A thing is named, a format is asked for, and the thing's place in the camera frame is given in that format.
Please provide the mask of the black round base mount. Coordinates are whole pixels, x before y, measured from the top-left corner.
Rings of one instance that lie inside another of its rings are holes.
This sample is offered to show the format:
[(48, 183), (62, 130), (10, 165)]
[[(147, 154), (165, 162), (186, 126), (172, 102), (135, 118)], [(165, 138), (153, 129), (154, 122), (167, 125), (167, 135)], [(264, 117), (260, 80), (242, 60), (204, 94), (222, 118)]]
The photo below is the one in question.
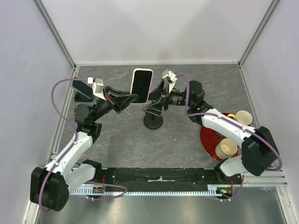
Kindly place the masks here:
[(150, 130), (157, 130), (163, 125), (163, 117), (157, 116), (152, 113), (145, 113), (145, 116), (143, 117), (143, 123), (146, 128)]

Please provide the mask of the black phone pink case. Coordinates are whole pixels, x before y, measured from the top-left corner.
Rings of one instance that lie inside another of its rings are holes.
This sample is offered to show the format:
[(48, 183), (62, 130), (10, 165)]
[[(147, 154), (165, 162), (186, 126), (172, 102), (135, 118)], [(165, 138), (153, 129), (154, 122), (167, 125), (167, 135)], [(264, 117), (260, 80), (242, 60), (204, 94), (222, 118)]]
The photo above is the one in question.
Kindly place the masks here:
[(147, 103), (152, 84), (152, 78), (152, 69), (136, 68), (133, 70), (130, 94), (138, 95), (138, 98), (133, 100), (133, 104)]

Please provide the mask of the black phone clear case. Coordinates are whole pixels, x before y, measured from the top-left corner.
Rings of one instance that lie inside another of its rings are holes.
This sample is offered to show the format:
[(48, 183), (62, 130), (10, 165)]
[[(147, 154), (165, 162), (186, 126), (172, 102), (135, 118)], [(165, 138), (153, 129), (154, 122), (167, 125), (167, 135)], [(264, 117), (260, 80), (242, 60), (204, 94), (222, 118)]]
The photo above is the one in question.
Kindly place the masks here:
[(88, 99), (93, 98), (92, 88), (89, 85), (87, 85), (86, 83), (84, 83), (83, 81), (79, 81), (78, 79), (75, 79), (72, 82), (72, 86), (73, 86), (74, 89), (77, 90), (77, 92), (79, 92), (84, 97), (86, 97)]

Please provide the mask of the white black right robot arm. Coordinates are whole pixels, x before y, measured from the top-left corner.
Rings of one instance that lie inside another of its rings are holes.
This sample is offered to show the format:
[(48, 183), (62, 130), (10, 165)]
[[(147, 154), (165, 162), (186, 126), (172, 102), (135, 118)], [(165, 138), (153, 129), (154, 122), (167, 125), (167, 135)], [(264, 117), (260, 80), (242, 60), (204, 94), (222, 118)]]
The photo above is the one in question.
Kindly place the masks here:
[(213, 108), (204, 100), (205, 91), (198, 81), (189, 81), (184, 92), (166, 91), (163, 87), (165, 83), (161, 81), (159, 87), (149, 95), (151, 104), (145, 106), (143, 112), (161, 116), (169, 105), (184, 105), (185, 114), (192, 122), (231, 139), (242, 150), (241, 155), (220, 162), (219, 169), (214, 171), (218, 183), (226, 183), (231, 176), (239, 173), (260, 176), (275, 161), (279, 161), (279, 167), (282, 166), (268, 128), (241, 124)]

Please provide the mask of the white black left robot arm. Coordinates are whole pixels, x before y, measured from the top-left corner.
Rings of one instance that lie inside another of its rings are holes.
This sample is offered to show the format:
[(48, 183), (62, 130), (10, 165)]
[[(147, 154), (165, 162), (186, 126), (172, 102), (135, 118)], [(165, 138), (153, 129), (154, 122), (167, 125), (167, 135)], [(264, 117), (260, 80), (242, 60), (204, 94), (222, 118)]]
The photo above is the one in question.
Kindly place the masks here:
[(40, 208), (60, 211), (70, 194), (82, 184), (87, 181), (99, 183), (103, 177), (102, 171), (97, 169), (99, 163), (83, 163), (77, 169), (73, 166), (99, 138), (102, 124), (97, 120), (111, 110), (122, 112), (137, 98), (137, 94), (107, 86), (103, 98), (97, 99), (95, 104), (77, 105), (74, 109), (77, 128), (70, 142), (45, 167), (36, 167), (31, 173), (30, 201)]

